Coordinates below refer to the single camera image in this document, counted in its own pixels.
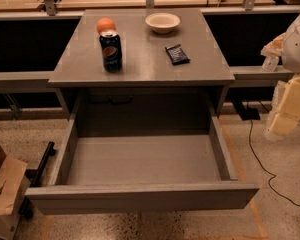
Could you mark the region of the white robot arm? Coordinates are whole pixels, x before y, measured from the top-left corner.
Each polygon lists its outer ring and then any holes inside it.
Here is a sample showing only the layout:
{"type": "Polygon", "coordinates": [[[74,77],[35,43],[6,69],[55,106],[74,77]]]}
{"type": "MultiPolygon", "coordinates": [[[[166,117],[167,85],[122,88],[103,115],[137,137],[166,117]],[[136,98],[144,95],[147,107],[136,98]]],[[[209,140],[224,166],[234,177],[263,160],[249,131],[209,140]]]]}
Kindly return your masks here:
{"type": "Polygon", "coordinates": [[[277,141],[290,134],[300,121],[300,14],[284,33],[262,48],[261,54],[265,57],[264,71],[274,71],[282,60],[283,68],[293,73],[288,82],[276,85],[266,123],[266,138],[277,141]]]}

